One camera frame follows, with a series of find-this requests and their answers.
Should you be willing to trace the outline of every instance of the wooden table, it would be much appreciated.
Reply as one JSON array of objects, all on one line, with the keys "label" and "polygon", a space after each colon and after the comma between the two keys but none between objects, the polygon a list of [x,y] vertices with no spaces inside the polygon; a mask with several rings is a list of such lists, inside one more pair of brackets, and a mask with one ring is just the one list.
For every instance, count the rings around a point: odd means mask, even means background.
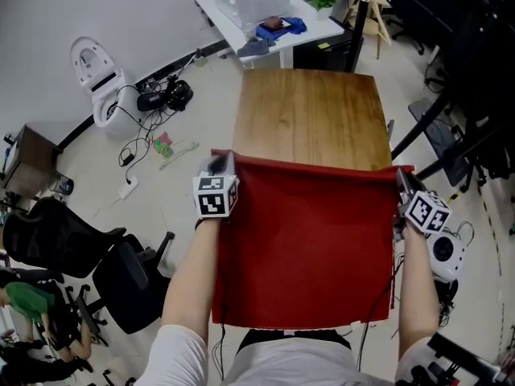
[{"label": "wooden table", "polygon": [[316,70],[247,70],[234,151],[317,166],[391,166],[373,77]]}]

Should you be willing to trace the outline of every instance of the office chair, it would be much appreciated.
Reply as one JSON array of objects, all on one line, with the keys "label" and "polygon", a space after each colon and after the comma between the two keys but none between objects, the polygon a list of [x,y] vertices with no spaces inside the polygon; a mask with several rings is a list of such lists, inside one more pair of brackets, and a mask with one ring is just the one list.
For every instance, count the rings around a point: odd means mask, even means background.
[{"label": "office chair", "polygon": [[[91,331],[98,335],[93,314],[106,307],[126,333],[140,331],[161,316],[170,279],[157,267],[175,235],[167,232],[159,250],[143,247],[124,228],[99,232],[68,207],[53,198],[43,198],[27,215],[12,212],[6,219],[3,244],[9,256],[27,265],[55,270],[73,277],[87,277],[100,299],[86,305],[83,285],[76,300]],[[72,300],[71,290],[67,289]]]}]

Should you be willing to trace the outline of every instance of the floor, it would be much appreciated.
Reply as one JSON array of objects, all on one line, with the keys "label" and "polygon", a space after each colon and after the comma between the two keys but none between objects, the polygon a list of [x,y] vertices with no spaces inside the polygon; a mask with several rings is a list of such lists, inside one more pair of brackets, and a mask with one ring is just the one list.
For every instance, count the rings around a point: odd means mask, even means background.
[{"label": "floor", "polygon": [[[392,47],[383,45],[381,58],[375,59],[375,39],[365,39],[356,72],[375,77],[385,119],[395,120],[392,144],[395,145],[414,124],[407,106],[422,97],[433,99],[435,95],[424,88],[423,73],[430,53],[417,54],[409,42],[393,42]],[[176,234],[173,245],[167,250],[160,269],[172,275],[187,251],[192,236],[196,213],[192,202],[191,179],[198,165],[209,155],[212,147],[229,148],[237,112],[241,87],[242,68],[229,57],[209,58],[203,68],[192,66],[182,77],[192,86],[195,96],[186,111],[179,113],[165,124],[170,138],[177,142],[197,140],[197,150],[179,158],[159,171],[161,157],[151,151],[130,175],[136,176],[139,187],[126,200],[117,201],[117,191],[123,184],[124,171],[117,164],[117,156],[124,142],[114,141],[95,126],[88,129],[66,150],[59,161],[59,171],[75,180],[76,188],[68,199],[68,205],[92,226],[109,231],[126,227],[143,244],[157,248],[167,230]],[[435,159],[425,137],[420,137],[396,163],[414,164],[423,168]],[[428,188],[436,190],[447,199],[455,191],[448,184],[443,172],[426,181]],[[505,343],[515,315],[514,304],[509,299],[509,288],[515,287],[515,254],[513,240],[508,230],[513,222],[509,207],[513,181],[489,181],[483,187],[483,196],[496,233],[498,251],[492,237],[480,195],[476,187],[459,197],[453,204],[451,229],[463,220],[471,222],[476,236],[468,247],[456,308],[450,322],[442,332],[468,350],[486,359],[495,359],[500,342]],[[468,231],[463,230],[463,239]],[[402,251],[400,244],[396,250]],[[82,281],[67,277],[67,284],[80,287]],[[95,299],[92,293],[89,300]],[[134,335],[124,334],[105,310],[102,316],[109,322],[104,334],[109,348],[95,346],[91,363],[93,375],[79,373],[76,381],[63,384],[90,382],[103,384],[101,373],[105,368],[112,372],[118,386],[129,376],[139,376],[146,366],[150,345],[159,328],[159,322]],[[385,322],[373,325],[369,331],[363,356],[363,370],[375,376],[392,380],[397,362],[398,337],[393,334],[398,324],[398,302]],[[341,334],[348,333],[355,354],[361,339],[362,326],[342,327]],[[224,366],[227,372],[246,330],[228,327],[224,341]],[[220,339],[220,328],[211,325],[209,344],[212,347]],[[210,360],[209,385],[219,384],[220,379]]]}]

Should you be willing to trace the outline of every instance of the person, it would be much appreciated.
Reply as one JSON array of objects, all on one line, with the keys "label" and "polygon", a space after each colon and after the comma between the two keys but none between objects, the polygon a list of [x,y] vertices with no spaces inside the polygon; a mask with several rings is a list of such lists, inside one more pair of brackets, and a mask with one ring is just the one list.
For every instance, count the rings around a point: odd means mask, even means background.
[{"label": "person", "polygon": [[[162,326],[137,386],[206,385],[208,320],[216,277],[219,220],[199,224],[188,254],[168,287]],[[399,318],[397,380],[411,381],[413,362],[431,354],[439,302],[425,237],[407,224]],[[250,330],[223,384],[391,384],[359,372],[350,345],[335,331]]]},{"label": "person", "polygon": [[6,333],[0,336],[0,359],[4,362],[0,378],[4,386],[65,380],[81,368],[93,372],[88,362],[78,358],[71,362],[60,359],[51,362],[35,359],[29,356],[28,352],[33,348],[43,347],[41,342],[16,342],[13,346],[7,346],[3,341],[5,335]]},{"label": "person", "polygon": [[25,281],[31,285],[43,281],[55,280],[64,283],[64,276],[61,273],[47,269],[21,269],[0,265],[0,286],[4,287],[12,281]]},{"label": "person", "polygon": [[43,324],[48,340],[64,362],[91,356],[91,333],[84,321],[77,330],[76,318],[62,298],[23,281],[0,288],[0,307],[11,306],[25,317],[27,341],[34,340],[34,322]]}]

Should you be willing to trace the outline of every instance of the red cloth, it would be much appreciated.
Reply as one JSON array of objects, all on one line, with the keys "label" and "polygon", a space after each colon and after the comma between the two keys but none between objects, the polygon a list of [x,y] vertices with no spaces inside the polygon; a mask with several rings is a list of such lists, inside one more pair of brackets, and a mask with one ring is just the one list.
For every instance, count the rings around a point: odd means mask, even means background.
[{"label": "red cloth", "polygon": [[[214,150],[214,154],[224,153]],[[392,274],[397,167],[343,170],[237,155],[212,319],[313,329],[365,322]],[[390,295],[371,320],[388,318]]]}]

